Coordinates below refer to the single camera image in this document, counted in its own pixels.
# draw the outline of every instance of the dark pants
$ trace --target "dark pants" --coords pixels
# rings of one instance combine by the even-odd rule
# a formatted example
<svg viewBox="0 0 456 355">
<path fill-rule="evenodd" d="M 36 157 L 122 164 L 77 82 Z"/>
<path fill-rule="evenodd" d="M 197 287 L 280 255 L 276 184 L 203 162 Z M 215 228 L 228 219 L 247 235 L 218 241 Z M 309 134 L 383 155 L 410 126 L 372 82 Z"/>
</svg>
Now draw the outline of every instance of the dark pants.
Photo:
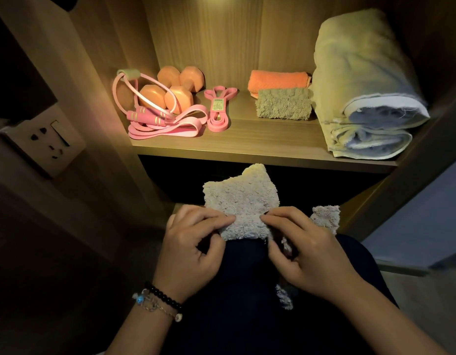
<svg viewBox="0 0 456 355">
<path fill-rule="evenodd" d="M 373 256 L 355 239 L 337 235 L 356 271 L 395 305 Z M 373 354 L 331 303 L 306 292 L 283 310 L 279 275 L 263 240 L 231 240 L 216 277 L 184 304 L 162 354 Z"/>
</svg>

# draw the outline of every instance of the hand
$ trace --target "hand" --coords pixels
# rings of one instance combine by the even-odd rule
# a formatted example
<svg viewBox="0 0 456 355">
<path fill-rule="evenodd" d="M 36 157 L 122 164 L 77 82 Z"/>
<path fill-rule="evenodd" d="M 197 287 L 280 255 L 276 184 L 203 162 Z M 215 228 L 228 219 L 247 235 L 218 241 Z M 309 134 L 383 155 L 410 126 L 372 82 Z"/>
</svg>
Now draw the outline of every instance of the hand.
<svg viewBox="0 0 456 355">
<path fill-rule="evenodd" d="M 201 239 L 235 219 L 211 208 L 183 205 L 167 221 L 153 285 L 179 303 L 203 288 L 220 268 L 225 241 L 213 234 L 206 255 L 196 247 Z"/>
<path fill-rule="evenodd" d="M 331 231 L 315 225 L 297 208 L 274 208 L 260 219 L 297 247 L 299 254 L 290 261 L 269 239 L 269 258 L 292 285 L 335 303 L 345 290 L 362 281 Z"/>
</svg>

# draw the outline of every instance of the shelf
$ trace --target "shelf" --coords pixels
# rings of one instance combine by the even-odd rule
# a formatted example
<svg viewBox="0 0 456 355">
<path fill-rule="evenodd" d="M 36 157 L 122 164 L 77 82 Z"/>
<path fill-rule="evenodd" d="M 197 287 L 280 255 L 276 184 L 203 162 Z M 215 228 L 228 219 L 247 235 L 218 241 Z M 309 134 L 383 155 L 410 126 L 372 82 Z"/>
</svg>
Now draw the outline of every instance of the shelf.
<svg viewBox="0 0 456 355">
<path fill-rule="evenodd" d="M 195 99 L 210 107 L 199 92 Z M 327 151 L 317 119 L 292 121 L 258 118 L 255 99 L 240 92 L 228 101 L 230 127 L 221 133 L 207 128 L 194 138 L 159 136 L 148 140 L 131 140 L 136 152 L 143 155 L 263 163 L 278 166 L 334 169 L 345 171 L 390 173 L 395 161 L 335 158 Z"/>
</svg>

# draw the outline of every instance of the wall socket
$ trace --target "wall socket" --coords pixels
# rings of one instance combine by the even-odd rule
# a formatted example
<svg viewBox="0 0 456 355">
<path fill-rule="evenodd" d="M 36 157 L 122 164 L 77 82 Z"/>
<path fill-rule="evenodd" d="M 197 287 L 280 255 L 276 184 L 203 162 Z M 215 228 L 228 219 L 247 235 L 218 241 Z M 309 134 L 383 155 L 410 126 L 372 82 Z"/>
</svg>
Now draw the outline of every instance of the wall socket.
<svg viewBox="0 0 456 355">
<path fill-rule="evenodd" d="M 62 172 L 85 148 L 85 142 L 54 104 L 31 120 L 6 126 L 0 134 L 46 176 Z"/>
</svg>

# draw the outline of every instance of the green towel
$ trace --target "green towel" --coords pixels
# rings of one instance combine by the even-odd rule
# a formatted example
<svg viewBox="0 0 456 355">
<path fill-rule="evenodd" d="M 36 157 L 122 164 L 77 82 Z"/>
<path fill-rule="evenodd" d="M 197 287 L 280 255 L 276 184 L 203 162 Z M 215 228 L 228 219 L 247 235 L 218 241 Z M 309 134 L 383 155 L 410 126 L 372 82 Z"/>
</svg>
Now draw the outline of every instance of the green towel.
<svg viewBox="0 0 456 355">
<path fill-rule="evenodd" d="M 256 111 L 259 118 L 307 120 L 312 102 L 308 89 L 260 89 Z"/>
</svg>

